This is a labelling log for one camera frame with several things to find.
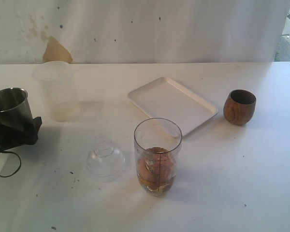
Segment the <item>white tray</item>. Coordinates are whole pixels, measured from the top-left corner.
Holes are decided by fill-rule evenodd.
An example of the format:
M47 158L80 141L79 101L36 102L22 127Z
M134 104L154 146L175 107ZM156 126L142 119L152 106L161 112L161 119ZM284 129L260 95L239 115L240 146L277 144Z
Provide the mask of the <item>white tray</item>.
M128 98L149 117L162 117L176 123L183 136L218 112L212 103L168 77L137 88Z

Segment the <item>wooden tumbler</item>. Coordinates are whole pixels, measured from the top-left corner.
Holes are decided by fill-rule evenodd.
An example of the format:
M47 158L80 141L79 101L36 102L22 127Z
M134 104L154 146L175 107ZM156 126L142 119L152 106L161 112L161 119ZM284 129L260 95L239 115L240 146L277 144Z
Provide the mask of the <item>wooden tumbler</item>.
M256 96L251 92L236 89L230 92L223 107L224 117L234 125L244 125L253 116Z

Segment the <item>metal mug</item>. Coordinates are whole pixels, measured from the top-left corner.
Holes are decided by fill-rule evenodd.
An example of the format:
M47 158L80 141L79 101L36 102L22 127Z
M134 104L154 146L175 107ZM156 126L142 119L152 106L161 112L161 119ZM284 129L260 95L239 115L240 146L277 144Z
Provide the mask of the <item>metal mug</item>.
M27 91L15 87L0 90L0 123L18 131L33 123Z

